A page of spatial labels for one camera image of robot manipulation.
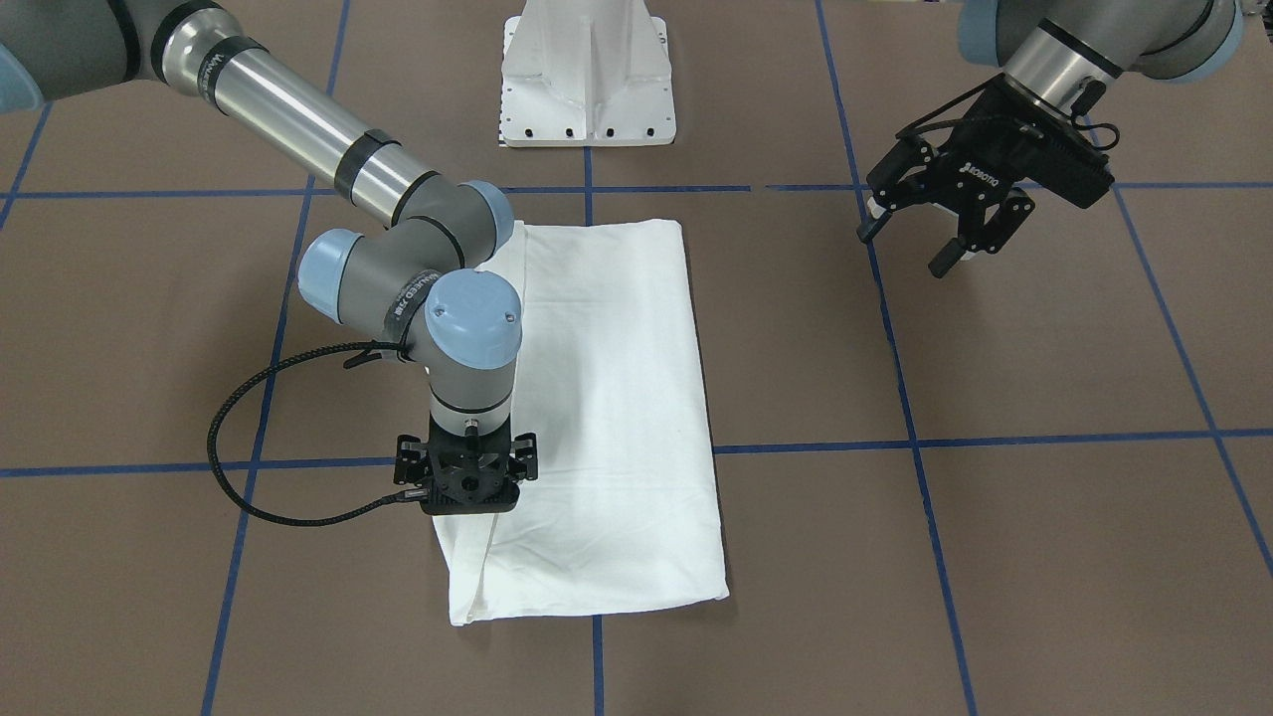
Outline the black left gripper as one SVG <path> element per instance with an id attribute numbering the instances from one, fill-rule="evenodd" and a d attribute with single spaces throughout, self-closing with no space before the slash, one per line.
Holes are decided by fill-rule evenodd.
<path id="1" fill-rule="evenodd" d="M 931 276 L 941 279 L 978 250 L 1003 248 L 1035 206 L 1015 183 L 1023 180 L 1023 150 L 1043 139 L 1006 76 L 992 76 L 900 127 L 867 173 L 872 196 L 855 234 L 872 245 L 895 211 L 925 204 L 959 218 L 955 238 L 931 259 Z"/>

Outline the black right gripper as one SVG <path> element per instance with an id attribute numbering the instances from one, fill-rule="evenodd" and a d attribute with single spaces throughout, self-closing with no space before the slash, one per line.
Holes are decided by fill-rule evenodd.
<path id="1" fill-rule="evenodd" d="M 513 510 L 518 483 L 538 476 L 536 434 L 513 436 L 508 422 L 491 434 L 477 427 L 451 434 L 432 422 L 426 441 L 400 434 L 395 483 L 397 502 L 418 502 L 433 516 L 491 515 Z"/>

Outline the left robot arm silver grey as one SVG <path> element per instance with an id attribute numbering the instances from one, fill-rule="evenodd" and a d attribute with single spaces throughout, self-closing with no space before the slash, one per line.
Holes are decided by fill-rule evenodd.
<path id="1" fill-rule="evenodd" d="M 1109 147 L 1081 118 L 1127 73 L 1181 85 L 1212 76 L 1244 36 L 1239 1 L 967 1 L 962 59 L 995 75 L 965 90 L 967 113 L 942 108 L 900 127 L 868 172 L 871 195 L 855 234 L 868 245 L 895 213 L 932 205 L 956 217 L 931 259 L 945 276 L 973 254 L 999 254 L 1026 222 L 1037 183 L 1090 208 L 1114 178 Z"/>

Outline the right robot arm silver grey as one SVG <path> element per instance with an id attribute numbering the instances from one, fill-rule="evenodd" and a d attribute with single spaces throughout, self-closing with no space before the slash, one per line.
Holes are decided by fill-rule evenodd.
<path id="1" fill-rule="evenodd" d="M 377 240 L 327 231 L 295 250 L 300 298 L 363 339 L 276 361 L 233 390 L 206 434 L 206 461 L 223 493 L 246 515 L 294 527 L 341 524 L 395 503 L 432 516 L 513 510 L 521 484 L 538 475 L 538 448 L 535 434 L 512 431 L 522 299 L 482 268 L 512 240 L 505 194 L 443 177 L 275 59 L 218 1 L 3 4 L 4 112 L 132 82 L 195 96 L 289 158 L 306 173 L 304 206 L 326 186 L 382 228 Z M 426 434 L 397 437 L 397 490 L 323 519 L 258 508 L 227 478 L 223 422 L 283 369 L 340 354 L 345 369 L 382 359 L 426 369 Z"/>

